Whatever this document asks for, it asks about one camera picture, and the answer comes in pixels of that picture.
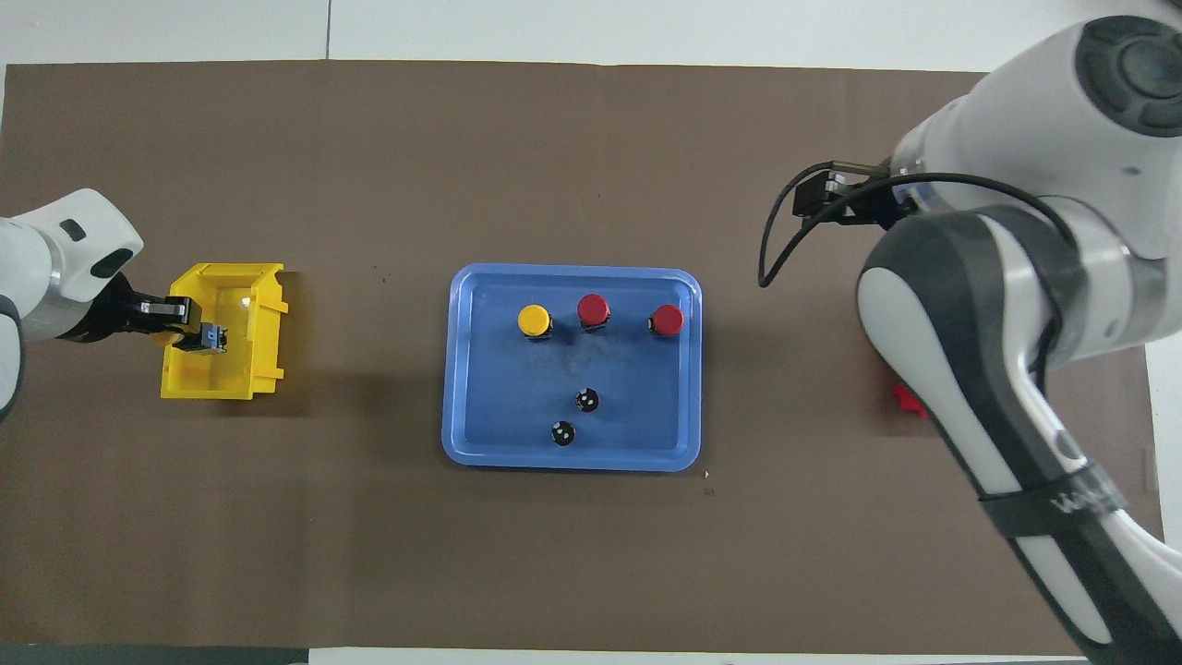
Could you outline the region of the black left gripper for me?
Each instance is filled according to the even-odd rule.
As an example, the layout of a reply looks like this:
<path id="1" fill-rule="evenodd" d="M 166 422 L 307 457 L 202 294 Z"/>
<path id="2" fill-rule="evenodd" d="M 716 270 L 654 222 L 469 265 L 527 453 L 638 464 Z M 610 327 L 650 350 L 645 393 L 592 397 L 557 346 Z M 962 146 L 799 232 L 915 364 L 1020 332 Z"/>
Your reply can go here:
<path id="1" fill-rule="evenodd" d="M 152 335 L 161 327 L 191 327 L 194 299 L 152 296 L 136 291 L 125 274 L 115 274 L 95 298 L 86 315 L 86 341 L 97 344 L 115 333 Z M 173 348 L 191 356 L 208 354 L 208 324 L 178 333 Z"/>

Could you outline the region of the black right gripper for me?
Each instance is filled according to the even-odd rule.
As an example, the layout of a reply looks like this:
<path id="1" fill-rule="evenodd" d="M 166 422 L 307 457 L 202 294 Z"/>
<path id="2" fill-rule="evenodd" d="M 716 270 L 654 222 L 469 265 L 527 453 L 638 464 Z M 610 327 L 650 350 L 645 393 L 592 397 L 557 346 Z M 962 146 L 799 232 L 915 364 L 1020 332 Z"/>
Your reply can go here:
<path id="1" fill-rule="evenodd" d="M 860 175 L 860 184 L 838 184 L 839 175 Z M 917 203 L 897 185 L 884 181 L 895 176 L 889 161 L 879 164 L 834 161 L 830 169 L 807 174 L 795 185 L 792 214 L 812 224 L 875 224 L 891 228 L 917 211 Z"/>

